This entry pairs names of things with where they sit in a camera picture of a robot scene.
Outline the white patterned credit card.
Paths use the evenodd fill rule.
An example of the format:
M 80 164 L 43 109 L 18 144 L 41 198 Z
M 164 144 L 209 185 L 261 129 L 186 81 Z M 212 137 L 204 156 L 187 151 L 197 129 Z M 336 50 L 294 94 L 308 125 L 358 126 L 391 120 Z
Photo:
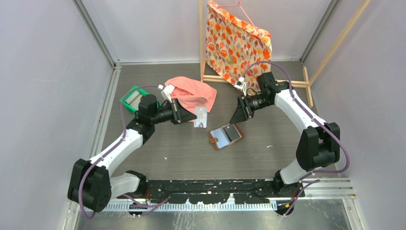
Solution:
M 202 106 L 195 107 L 196 119 L 193 122 L 195 128 L 207 128 L 207 108 Z

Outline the black credit card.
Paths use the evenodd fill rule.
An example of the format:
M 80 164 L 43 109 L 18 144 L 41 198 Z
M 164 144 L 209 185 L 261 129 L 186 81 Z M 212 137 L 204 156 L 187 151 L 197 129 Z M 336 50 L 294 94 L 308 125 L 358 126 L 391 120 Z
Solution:
M 230 142 L 234 142 L 241 138 L 241 134 L 235 124 L 223 127 L 223 130 Z

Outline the brown leather card holder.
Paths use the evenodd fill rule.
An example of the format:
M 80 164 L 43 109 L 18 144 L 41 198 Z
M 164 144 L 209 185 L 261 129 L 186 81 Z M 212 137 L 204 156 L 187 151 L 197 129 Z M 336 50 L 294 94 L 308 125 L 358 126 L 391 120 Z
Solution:
M 239 132 L 241 134 L 241 138 L 234 142 L 230 142 L 223 130 L 223 127 L 225 127 L 227 125 L 221 126 L 220 128 L 217 128 L 217 129 L 214 129 L 211 131 L 208 131 L 209 142 L 214 147 L 215 150 L 220 150 L 227 146 L 230 146 L 245 137 L 245 135 L 243 134 L 243 132 L 239 128 L 239 126 L 237 124 L 235 124 L 235 126 L 237 127 L 237 129 L 239 130 Z

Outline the green card tray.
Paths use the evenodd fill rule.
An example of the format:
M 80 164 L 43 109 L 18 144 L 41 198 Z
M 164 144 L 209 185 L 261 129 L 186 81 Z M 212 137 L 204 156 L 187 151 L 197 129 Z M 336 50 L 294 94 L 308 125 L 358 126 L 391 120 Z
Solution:
M 138 107 L 141 102 L 143 96 L 149 95 L 148 92 L 143 90 L 142 88 L 137 87 L 136 85 L 133 86 L 130 92 L 124 97 L 122 97 L 119 102 L 124 103 L 124 107 L 132 113 L 138 112 Z

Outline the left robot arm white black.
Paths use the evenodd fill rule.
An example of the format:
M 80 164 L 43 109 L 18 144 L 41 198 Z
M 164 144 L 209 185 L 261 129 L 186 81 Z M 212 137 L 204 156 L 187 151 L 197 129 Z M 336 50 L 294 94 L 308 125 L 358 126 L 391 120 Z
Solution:
M 147 192 L 146 176 L 126 171 L 113 177 L 117 167 L 135 150 L 143 146 L 155 132 L 155 125 L 170 121 L 177 125 L 195 120 L 177 99 L 159 105 L 154 95 L 141 97 L 138 111 L 123 133 L 109 147 L 89 160 L 77 160 L 72 169 L 67 197 L 82 208 L 101 212 L 111 198 L 131 194 L 142 198 Z

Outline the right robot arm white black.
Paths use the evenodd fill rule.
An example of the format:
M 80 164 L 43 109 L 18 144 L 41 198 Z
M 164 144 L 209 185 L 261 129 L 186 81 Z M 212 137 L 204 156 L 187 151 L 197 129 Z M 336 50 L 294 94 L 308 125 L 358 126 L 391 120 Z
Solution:
M 277 82 L 271 72 L 257 77 L 260 92 L 253 96 L 239 96 L 231 124 L 253 118 L 256 110 L 275 105 L 293 122 L 300 133 L 296 158 L 287 167 L 275 173 L 271 187 L 278 196 L 287 196 L 300 178 L 314 169 L 322 169 L 339 161 L 340 147 L 337 139 L 340 129 L 336 123 L 327 123 L 290 91 L 289 82 Z

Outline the pink cloth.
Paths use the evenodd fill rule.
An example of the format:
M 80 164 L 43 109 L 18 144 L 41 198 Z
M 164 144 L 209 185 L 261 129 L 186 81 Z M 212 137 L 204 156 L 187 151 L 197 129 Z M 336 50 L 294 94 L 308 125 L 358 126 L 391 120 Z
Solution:
M 195 112 L 195 107 L 205 107 L 210 112 L 217 96 L 217 90 L 199 80 L 178 76 L 165 82 L 165 86 L 173 85 L 171 98 L 177 98 L 180 104 L 190 111 Z

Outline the floral fabric bag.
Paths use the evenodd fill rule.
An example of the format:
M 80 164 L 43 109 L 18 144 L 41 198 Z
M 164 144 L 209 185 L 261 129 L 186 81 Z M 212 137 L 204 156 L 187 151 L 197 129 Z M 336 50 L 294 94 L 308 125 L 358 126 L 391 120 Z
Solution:
M 271 70 L 270 32 L 243 21 L 213 0 L 207 3 L 205 62 L 222 79 L 235 84 L 245 76 L 248 88 L 259 90 L 257 77 Z

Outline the pink hanger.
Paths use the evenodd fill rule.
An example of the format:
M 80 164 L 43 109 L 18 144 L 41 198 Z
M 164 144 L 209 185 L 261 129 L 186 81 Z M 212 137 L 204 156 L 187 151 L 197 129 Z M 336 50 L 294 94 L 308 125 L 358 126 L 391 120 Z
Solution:
M 253 23 L 253 21 L 250 19 L 250 17 L 248 16 L 248 14 L 246 13 L 246 11 L 244 10 L 243 6 L 242 6 L 242 0 L 239 0 L 237 2 L 237 4 L 234 5 L 220 5 L 220 7 L 222 8 L 240 8 L 242 10 L 242 12 L 244 13 L 245 17 L 249 20 L 249 22 L 252 24 L 252 26 L 258 30 L 257 26 Z

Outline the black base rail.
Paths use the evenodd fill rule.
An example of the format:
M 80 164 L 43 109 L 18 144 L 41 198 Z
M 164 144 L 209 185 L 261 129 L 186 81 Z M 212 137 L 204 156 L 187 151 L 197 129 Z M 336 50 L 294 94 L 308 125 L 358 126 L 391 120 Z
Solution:
M 303 186 L 299 183 L 282 188 L 267 179 L 215 180 L 148 180 L 140 191 L 129 193 L 132 198 L 146 198 L 160 203 L 169 198 L 170 204 L 224 204 L 231 198 L 235 204 L 265 204 L 270 198 L 292 200 Z

